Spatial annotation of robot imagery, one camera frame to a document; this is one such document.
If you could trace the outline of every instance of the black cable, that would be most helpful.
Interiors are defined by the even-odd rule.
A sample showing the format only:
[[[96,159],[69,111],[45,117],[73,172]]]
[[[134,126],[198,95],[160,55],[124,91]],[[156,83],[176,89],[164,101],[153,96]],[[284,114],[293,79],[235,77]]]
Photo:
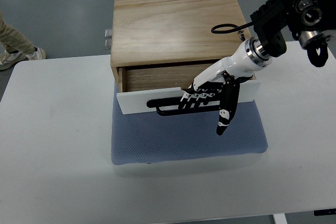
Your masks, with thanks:
[[[234,33],[235,31],[243,30],[244,28],[247,28],[247,27],[252,26],[252,25],[253,25],[253,22],[244,24],[242,26],[237,26],[235,24],[220,24],[220,25],[214,26],[211,29],[211,32],[213,34],[229,34],[229,33]],[[230,30],[219,30],[219,31],[217,30],[217,29],[223,28],[223,27],[233,27],[233,29],[230,29]]]

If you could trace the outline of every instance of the person's leg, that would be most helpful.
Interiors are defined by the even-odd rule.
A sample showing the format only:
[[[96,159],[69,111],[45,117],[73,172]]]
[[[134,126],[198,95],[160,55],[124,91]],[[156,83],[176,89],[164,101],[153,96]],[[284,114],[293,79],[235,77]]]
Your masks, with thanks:
[[[46,52],[43,49],[34,47],[26,36],[3,21],[1,12],[0,43],[5,48],[5,51],[0,55],[0,70],[5,70],[26,58],[29,60],[46,58]]]
[[[34,44],[26,36],[20,33],[13,26],[6,24],[0,12],[0,42],[9,53],[20,51],[24,55],[32,54],[35,51]]]

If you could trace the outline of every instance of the white sneaker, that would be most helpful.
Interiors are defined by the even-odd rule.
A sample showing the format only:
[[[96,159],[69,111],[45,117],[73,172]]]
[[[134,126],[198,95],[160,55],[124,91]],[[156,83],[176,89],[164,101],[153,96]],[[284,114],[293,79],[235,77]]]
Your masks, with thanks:
[[[29,60],[44,60],[46,59],[46,52],[42,48],[37,48],[37,51],[30,55],[26,55]]]
[[[9,53],[6,50],[0,55],[0,70],[10,68],[13,64],[23,61],[26,56],[21,52]]]

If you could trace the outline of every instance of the wooden box lid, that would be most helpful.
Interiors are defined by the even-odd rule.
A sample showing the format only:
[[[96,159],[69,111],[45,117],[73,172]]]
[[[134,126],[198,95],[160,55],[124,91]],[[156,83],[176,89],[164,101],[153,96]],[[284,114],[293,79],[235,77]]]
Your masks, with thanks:
[[[115,0],[111,66],[231,56],[240,44],[237,33],[211,33],[223,23],[245,24],[237,0]]]

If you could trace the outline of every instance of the white table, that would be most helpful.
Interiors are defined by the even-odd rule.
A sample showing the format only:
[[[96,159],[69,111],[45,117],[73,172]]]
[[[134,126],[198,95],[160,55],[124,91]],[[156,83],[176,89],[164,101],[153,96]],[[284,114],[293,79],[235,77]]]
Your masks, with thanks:
[[[299,50],[257,78],[264,154],[113,166],[109,56],[19,63],[0,103],[0,223],[182,222],[336,207],[336,61],[317,69]]]

